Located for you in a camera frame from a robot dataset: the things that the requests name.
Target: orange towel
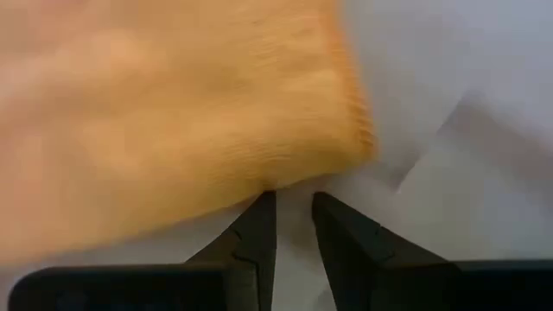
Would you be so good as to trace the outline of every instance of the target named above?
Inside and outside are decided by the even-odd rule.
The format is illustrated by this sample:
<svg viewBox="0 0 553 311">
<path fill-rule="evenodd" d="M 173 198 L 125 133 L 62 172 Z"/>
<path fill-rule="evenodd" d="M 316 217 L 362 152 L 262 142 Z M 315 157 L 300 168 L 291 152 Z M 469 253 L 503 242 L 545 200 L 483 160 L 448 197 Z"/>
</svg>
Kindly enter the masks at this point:
<svg viewBox="0 0 553 311">
<path fill-rule="evenodd" d="M 333 0 L 0 3 L 0 263 L 374 154 Z"/>
</svg>

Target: white surface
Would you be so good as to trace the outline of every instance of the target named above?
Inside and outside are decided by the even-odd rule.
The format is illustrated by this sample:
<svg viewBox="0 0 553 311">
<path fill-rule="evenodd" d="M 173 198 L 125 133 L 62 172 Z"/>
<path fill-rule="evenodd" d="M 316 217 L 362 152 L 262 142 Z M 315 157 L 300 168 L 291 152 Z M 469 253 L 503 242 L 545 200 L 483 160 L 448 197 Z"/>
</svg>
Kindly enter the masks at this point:
<svg viewBox="0 0 553 311">
<path fill-rule="evenodd" d="M 327 188 L 413 242 L 450 259 L 553 257 L 553 210 L 525 181 L 435 132 L 465 92 L 513 130 L 553 145 L 553 3 L 549 0 L 345 0 L 369 81 L 382 165 L 407 168 L 398 192 L 369 168 Z M 333 310 L 308 216 L 313 183 L 278 198 L 275 310 Z M 228 210 L 126 245 L 54 264 L 184 261 L 238 215 Z M 0 270 L 0 310 L 26 271 Z"/>
</svg>

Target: orange cloth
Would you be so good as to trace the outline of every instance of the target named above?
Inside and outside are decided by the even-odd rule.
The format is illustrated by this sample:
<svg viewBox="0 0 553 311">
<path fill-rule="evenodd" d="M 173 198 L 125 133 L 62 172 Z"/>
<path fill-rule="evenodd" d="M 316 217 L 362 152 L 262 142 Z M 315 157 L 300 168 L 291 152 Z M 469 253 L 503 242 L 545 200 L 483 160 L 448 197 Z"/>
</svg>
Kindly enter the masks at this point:
<svg viewBox="0 0 553 311">
<path fill-rule="evenodd" d="M 0 263 L 373 155 L 332 0 L 3 0 Z"/>
</svg>

